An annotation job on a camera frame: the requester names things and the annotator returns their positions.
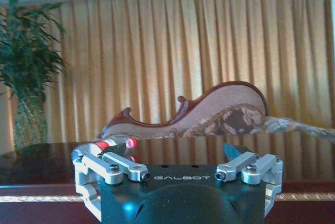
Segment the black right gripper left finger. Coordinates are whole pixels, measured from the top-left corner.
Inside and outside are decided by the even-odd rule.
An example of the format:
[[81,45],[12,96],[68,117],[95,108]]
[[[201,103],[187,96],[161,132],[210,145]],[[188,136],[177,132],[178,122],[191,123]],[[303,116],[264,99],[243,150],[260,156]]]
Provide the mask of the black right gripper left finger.
[[95,184],[104,181],[119,185],[124,176],[135,182],[149,179],[146,165],[135,163],[116,153],[126,149],[126,144],[107,146],[101,149],[95,143],[83,144],[72,151],[75,190],[84,199],[85,207],[99,220],[102,219],[101,200]]

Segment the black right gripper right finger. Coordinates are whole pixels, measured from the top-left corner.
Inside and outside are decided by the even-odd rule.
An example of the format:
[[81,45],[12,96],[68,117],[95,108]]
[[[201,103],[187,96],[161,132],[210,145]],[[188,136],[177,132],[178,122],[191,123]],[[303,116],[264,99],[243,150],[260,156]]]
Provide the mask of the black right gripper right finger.
[[283,161],[273,154],[259,156],[248,148],[224,143],[227,163],[218,164],[215,179],[219,182],[230,182],[241,175],[247,185],[258,185],[265,182],[265,210],[267,215],[272,209],[275,196],[282,190]]

